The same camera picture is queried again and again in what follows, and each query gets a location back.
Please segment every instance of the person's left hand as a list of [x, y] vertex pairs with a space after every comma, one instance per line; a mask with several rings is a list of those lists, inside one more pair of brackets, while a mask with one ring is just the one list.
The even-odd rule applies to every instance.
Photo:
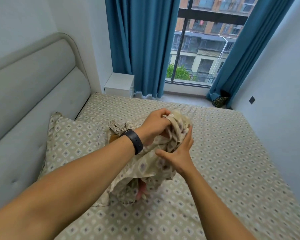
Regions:
[[169, 114], [171, 111], [165, 108], [155, 110], [149, 114], [139, 128], [135, 129], [145, 147], [151, 145], [155, 137], [161, 135], [165, 128], [171, 124], [167, 118], [162, 117]]

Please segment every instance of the watch strap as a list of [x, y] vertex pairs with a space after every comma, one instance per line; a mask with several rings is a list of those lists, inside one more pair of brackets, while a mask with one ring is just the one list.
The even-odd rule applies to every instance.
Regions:
[[143, 144], [137, 133], [134, 132], [132, 129], [128, 129], [127, 131], [121, 134], [121, 136], [123, 135], [126, 135], [132, 141], [134, 149], [136, 150], [135, 155], [138, 155], [143, 149]]

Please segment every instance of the pink object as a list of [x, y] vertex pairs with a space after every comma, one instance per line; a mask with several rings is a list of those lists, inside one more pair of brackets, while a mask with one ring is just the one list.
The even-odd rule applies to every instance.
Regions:
[[148, 195], [148, 191], [147, 191], [147, 184], [142, 181], [140, 178], [138, 179], [138, 185], [139, 185], [139, 190], [138, 193], [136, 194], [136, 200], [140, 200], [142, 195]]

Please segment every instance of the crumpled fabric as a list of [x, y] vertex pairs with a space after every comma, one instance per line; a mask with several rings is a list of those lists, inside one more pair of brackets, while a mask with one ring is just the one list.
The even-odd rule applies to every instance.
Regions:
[[[109, 194], [115, 195], [123, 204], [131, 204], [136, 201], [138, 193], [138, 179], [146, 183], [147, 192], [155, 192], [165, 180], [172, 180], [176, 171], [170, 163], [155, 154], [157, 149], [169, 153], [175, 151], [183, 142], [192, 121], [179, 110], [173, 110], [167, 119], [171, 125], [166, 128], [169, 138], [158, 136], [150, 146], [135, 155], [124, 169], [114, 179], [108, 189], [103, 193], [94, 206], [108, 206], [110, 204]], [[109, 121], [111, 134], [121, 135], [128, 129], [136, 129], [145, 118], [139, 121], [127, 121], [120, 125], [116, 121]]]

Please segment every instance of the patterned pillow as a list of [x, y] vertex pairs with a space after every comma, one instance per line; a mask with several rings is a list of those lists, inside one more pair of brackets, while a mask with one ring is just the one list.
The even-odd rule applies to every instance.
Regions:
[[[59, 112], [54, 113], [50, 118], [46, 158], [38, 180], [68, 162], [104, 147], [107, 129], [101, 123], [73, 121]], [[103, 202], [108, 199], [99, 200], [98, 206], [105, 206]]]

